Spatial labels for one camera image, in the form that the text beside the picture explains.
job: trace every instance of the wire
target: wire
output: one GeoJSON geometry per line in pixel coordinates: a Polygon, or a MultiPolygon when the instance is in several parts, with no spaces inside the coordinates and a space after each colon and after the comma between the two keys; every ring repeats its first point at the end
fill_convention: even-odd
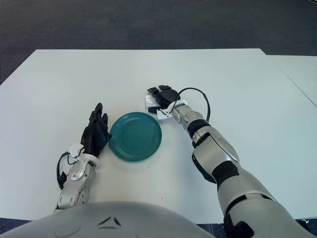
{"type": "Polygon", "coordinates": [[[59,188],[60,188],[61,190],[63,190],[63,188],[64,188],[63,184],[65,183],[65,181],[66,181],[66,179],[67,179],[67,175],[66,175],[64,172],[62,172],[62,173],[60,174],[60,172],[59,172],[59,164],[60,164],[61,159],[64,158],[66,155],[68,156],[69,153],[68,153],[68,152],[65,152],[65,153],[63,153],[63,154],[60,156],[60,158],[59,158],[59,160],[58,160],[58,163],[57,163],[57,167],[56,167],[57,182],[58,182],[58,186],[59,186],[59,188]]]}
{"type": "Polygon", "coordinates": [[[196,90],[196,91],[200,92],[200,93],[204,96],[204,98],[205,98],[205,100],[206,100],[206,102],[207,102],[207,118],[206,118],[206,121],[209,122],[209,118],[210,118],[210,105],[209,105],[208,98],[207,98],[206,94],[205,94],[202,90],[197,89],[197,88],[184,88],[184,89],[180,90],[179,93],[177,93],[177,97],[175,98],[174,105],[173,105],[173,107],[172,107],[172,110],[169,112],[169,114],[174,110],[174,107],[175,107],[175,105],[176,105],[176,101],[177,101],[177,99],[180,97],[180,94],[181,94],[182,92],[186,91],[186,90],[189,90],[189,89],[196,90]]]}
{"type": "Polygon", "coordinates": [[[67,154],[67,163],[69,164],[69,165],[73,165],[73,164],[75,164],[77,161],[75,161],[75,162],[73,162],[73,163],[70,163],[69,162],[69,153],[67,154]]]}

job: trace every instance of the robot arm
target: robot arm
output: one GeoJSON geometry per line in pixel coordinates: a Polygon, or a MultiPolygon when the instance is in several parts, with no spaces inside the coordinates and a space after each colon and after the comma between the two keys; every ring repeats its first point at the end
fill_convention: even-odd
{"type": "Polygon", "coordinates": [[[68,152],[62,155],[67,155],[67,161],[70,155],[74,161],[67,175],[64,172],[59,174],[58,163],[57,181],[61,193],[56,211],[87,204],[89,190],[96,176],[95,169],[99,166],[98,156],[111,138],[107,126],[108,116],[104,114],[101,117],[102,110],[102,104],[98,103],[90,115],[81,144],[74,143],[68,148],[68,152]]]}
{"type": "Polygon", "coordinates": [[[178,99],[165,109],[158,109],[158,118],[174,117],[190,135],[195,148],[192,155],[195,166],[206,180],[217,184],[227,236],[314,237],[251,173],[240,166],[237,152],[229,142],[200,113],[178,99]]]}

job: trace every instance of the gray carpet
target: gray carpet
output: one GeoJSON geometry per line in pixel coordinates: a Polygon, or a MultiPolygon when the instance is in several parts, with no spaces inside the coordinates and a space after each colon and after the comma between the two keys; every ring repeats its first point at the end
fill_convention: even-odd
{"type": "Polygon", "coordinates": [[[35,49],[261,48],[317,55],[308,0],[0,0],[0,83],[35,49]]]}

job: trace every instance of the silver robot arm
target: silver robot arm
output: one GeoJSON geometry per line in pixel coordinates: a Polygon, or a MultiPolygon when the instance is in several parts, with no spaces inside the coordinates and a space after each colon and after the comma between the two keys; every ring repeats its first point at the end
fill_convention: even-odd
{"type": "Polygon", "coordinates": [[[188,105],[171,112],[193,141],[192,159],[204,178],[217,184],[229,238],[312,238],[272,194],[239,163],[229,142],[188,105]]]}

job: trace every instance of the table surface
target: table surface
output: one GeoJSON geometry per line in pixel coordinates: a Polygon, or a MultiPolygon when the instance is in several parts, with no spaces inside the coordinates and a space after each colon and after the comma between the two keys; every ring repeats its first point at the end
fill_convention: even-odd
{"type": "MultiPolygon", "coordinates": [[[[294,218],[317,215],[317,109],[260,49],[36,50],[0,86],[0,217],[38,219],[54,210],[56,164],[80,142],[98,102],[109,126],[146,112],[150,87],[202,89],[210,123],[294,218]]],[[[203,97],[183,99],[203,115],[203,97]]],[[[89,202],[141,201],[195,223],[220,223],[215,184],[191,160],[191,140],[173,119],[159,121],[162,143],[140,163],[118,159],[107,145],[89,202]]]]}
{"type": "Polygon", "coordinates": [[[317,107],[317,56],[268,56],[317,107]]]}

